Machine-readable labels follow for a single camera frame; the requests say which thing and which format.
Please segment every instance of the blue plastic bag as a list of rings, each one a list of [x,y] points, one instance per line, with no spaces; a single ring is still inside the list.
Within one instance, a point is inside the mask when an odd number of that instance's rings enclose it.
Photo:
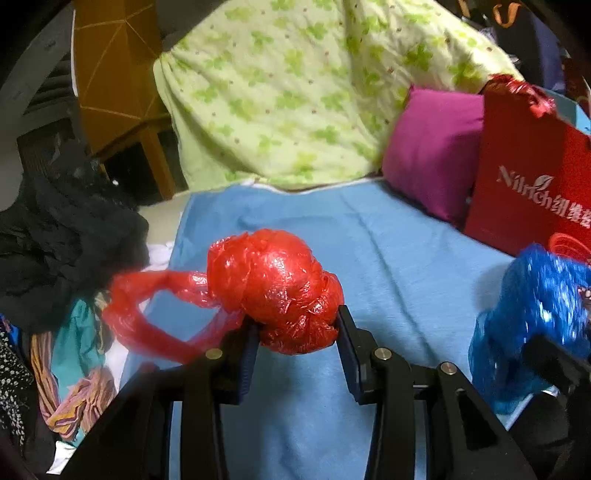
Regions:
[[[468,357],[472,382],[498,414],[508,414],[530,393],[549,385],[521,361],[533,336],[546,335],[587,359],[587,310],[578,287],[589,287],[591,268],[531,245],[513,260],[499,302],[477,320]]]

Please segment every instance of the magenta pillow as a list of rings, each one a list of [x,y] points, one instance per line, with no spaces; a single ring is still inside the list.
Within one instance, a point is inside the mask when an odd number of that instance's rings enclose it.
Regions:
[[[388,183],[460,225],[478,172],[484,97],[411,87],[382,163]]]

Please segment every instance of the pile of clothes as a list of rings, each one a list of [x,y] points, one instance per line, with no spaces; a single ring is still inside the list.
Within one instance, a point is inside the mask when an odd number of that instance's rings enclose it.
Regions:
[[[95,295],[148,262],[148,223],[99,173],[26,174],[0,212],[0,436],[34,472],[116,394]]]

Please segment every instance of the striped fabric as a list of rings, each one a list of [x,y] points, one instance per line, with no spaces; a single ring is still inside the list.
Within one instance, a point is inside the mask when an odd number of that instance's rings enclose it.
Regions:
[[[39,390],[39,405],[45,423],[65,442],[72,442],[81,427],[87,433],[115,398],[111,371],[94,368],[86,378],[71,387],[63,402],[59,402],[57,383],[51,373],[53,338],[50,332],[33,335],[31,363]]]

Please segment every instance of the chair leg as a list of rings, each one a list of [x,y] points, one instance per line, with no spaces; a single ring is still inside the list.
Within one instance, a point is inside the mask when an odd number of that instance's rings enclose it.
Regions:
[[[160,195],[164,200],[170,200],[176,192],[176,187],[162,145],[158,139],[157,130],[150,125],[146,125],[138,132],[138,138],[152,170],[152,175],[154,175],[154,180],[158,185]]]

